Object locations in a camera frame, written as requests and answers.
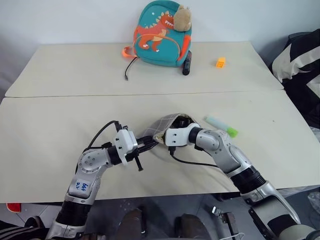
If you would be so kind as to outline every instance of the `stuffed toy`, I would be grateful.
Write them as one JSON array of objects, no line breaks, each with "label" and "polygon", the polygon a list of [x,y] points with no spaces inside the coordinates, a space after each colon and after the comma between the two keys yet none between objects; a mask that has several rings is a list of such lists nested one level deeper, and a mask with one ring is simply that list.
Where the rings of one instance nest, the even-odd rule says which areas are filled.
[{"label": "stuffed toy", "polygon": [[173,16],[173,28],[178,32],[186,32],[191,28],[191,11],[180,5]]}]

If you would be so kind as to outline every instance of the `orange strap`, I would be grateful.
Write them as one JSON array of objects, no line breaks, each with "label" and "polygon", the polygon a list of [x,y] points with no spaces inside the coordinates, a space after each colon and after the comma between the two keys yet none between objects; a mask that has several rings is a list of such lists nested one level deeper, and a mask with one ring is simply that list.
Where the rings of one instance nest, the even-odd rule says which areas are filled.
[{"label": "orange strap", "polygon": [[122,56],[124,56],[125,58],[135,58],[135,57],[137,57],[137,55],[132,55],[132,54],[128,53],[128,51],[130,51],[130,49],[132,49],[131,46],[125,46],[122,49]]},{"label": "orange strap", "polygon": [[190,35],[185,35],[184,39],[183,39],[182,49],[181,49],[178,61],[181,60],[182,57],[186,54],[186,51],[188,50],[190,42],[191,42],[191,36]]}]

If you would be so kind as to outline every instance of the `backpack strap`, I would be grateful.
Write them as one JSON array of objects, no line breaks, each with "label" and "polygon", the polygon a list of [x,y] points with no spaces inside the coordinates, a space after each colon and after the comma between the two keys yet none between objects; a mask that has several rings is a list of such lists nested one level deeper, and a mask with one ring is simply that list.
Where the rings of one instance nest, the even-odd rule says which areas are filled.
[{"label": "backpack strap", "polygon": [[136,58],[137,55],[132,55],[130,52],[132,52],[132,49],[133,47],[132,46],[125,46],[123,49],[122,49],[122,56],[124,56],[125,58]]}]

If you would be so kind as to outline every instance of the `black marker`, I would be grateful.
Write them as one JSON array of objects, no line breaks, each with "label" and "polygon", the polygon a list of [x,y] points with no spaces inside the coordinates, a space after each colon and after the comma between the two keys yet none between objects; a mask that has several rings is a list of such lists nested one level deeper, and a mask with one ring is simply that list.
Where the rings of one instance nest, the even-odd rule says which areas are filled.
[{"label": "black marker", "polygon": [[183,62],[183,69],[182,69],[183,75],[188,75],[190,73],[191,56],[192,56],[192,53],[189,50],[189,52],[187,53],[186,58]]}]

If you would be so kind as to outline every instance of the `teal backpack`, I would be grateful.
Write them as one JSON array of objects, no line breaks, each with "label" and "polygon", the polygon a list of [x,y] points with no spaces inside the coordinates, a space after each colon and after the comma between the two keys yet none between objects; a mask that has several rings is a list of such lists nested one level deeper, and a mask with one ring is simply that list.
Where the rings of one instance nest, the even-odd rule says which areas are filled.
[{"label": "teal backpack", "polygon": [[125,47],[124,57],[138,57],[143,61],[169,67],[181,66],[191,45],[191,32],[174,30],[174,15],[180,4],[170,0],[149,3],[141,13],[133,36],[133,52]]}]

